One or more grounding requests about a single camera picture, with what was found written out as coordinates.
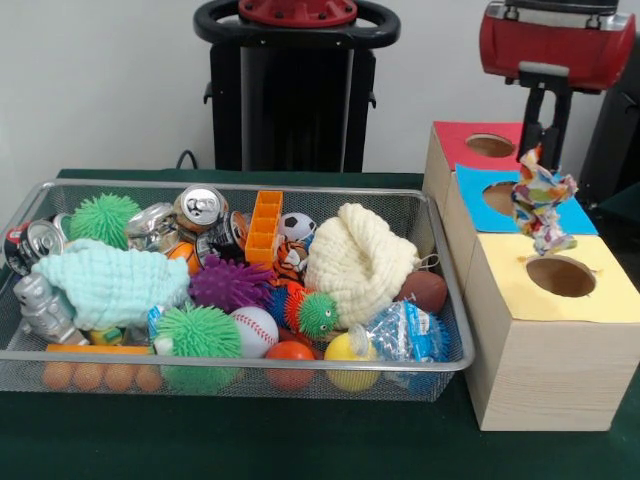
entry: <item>orange ball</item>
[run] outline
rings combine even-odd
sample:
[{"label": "orange ball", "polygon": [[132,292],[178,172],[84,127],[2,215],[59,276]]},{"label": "orange ball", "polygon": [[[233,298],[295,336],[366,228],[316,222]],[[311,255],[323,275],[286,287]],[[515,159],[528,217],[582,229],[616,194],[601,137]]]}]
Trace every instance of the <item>orange ball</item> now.
[{"label": "orange ball", "polygon": [[[271,347],[266,358],[271,360],[315,360],[309,347],[299,342],[280,342]],[[281,390],[301,390],[305,388],[315,374],[314,370],[269,369],[267,379]]]},{"label": "orange ball", "polygon": [[133,384],[136,370],[133,365],[109,365],[104,383],[114,392],[124,392]]},{"label": "orange ball", "polygon": [[192,243],[178,243],[173,250],[167,253],[167,258],[171,260],[184,258],[187,261],[187,267],[189,267],[189,275],[195,275],[200,271],[200,261],[198,260],[198,255],[196,255],[196,247]]},{"label": "orange ball", "polygon": [[144,392],[155,392],[162,387],[162,376],[155,365],[141,365],[136,375],[136,385]]},{"label": "orange ball", "polygon": [[71,384],[73,367],[71,363],[47,362],[42,374],[42,381],[51,390],[64,390]]},{"label": "orange ball", "polygon": [[104,365],[99,363],[81,363],[73,374],[73,384],[80,390],[95,390],[102,383]]}]

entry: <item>wire mesh basket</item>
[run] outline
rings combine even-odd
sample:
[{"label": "wire mesh basket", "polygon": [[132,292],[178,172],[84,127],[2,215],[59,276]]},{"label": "wire mesh basket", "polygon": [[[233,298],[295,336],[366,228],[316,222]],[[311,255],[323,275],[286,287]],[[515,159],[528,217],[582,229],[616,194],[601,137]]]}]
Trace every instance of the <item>wire mesh basket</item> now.
[{"label": "wire mesh basket", "polygon": [[[101,193],[128,195],[141,208],[173,202],[188,185],[55,180],[32,190],[8,228],[28,220],[72,213],[83,199]],[[386,220],[394,233],[412,241],[421,257],[438,253],[438,273],[443,275],[449,289],[445,307],[439,314],[450,337],[449,361],[329,362],[52,353],[45,351],[45,341],[25,334],[20,328],[20,306],[12,292],[18,277],[11,274],[0,289],[0,391],[434,401],[454,373],[471,364],[473,343],[438,211],[421,192],[212,186],[225,196],[233,210],[241,212],[252,211],[258,190],[284,191],[283,212],[304,212],[318,223],[335,216],[344,203],[360,203]],[[176,369],[187,375],[205,374],[227,381],[220,382],[219,388],[171,388],[163,376]],[[356,388],[350,388],[362,382],[371,384],[370,388],[357,392],[353,391]]]}]

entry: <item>black cable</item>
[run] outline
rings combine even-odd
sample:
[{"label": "black cable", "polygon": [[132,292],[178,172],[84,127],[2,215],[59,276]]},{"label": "black cable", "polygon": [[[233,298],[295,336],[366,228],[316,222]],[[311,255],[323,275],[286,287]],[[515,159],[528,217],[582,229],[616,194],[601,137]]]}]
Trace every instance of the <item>black cable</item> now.
[{"label": "black cable", "polygon": [[176,164],[176,168],[182,167],[182,162],[184,162],[184,158],[189,157],[191,159],[191,165],[193,165],[194,170],[198,170],[198,161],[196,160],[196,156],[193,154],[191,150],[185,150],[178,157],[178,163]]}]

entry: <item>blue paper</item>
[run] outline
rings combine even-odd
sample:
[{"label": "blue paper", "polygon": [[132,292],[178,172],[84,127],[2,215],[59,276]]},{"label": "blue paper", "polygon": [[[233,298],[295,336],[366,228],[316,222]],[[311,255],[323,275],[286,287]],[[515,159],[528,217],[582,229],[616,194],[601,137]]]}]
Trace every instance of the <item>blue paper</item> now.
[{"label": "blue paper", "polygon": [[[456,175],[460,194],[479,232],[520,233],[511,217],[491,208],[484,201],[484,190],[496,183],[517,182],[520,172],[501,172],[495,170],[476,170],[464,165],[456,165]],[[558,207],[560,225],[570,235],[597,235],[598,231],[575,198]]]}]

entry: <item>black handle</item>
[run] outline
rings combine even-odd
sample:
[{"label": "black handle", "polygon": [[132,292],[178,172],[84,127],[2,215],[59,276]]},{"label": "black handle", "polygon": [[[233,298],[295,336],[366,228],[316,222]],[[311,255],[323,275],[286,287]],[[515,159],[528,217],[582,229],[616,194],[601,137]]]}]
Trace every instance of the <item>black handle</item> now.
[{"label": "black handle", "polygon": [[214,0],[202,5],[193,17],[196,34],[209,43],[232,43],[243,47],[320,47],[320,48],[382,48],[395,43],[400,36],[400,19],[386,7],[359,1],[358,18],[375,27],[360,27],[355,23],[329,28],[280,28],[240,20],[221,23],[238,15],[238,0]]}]

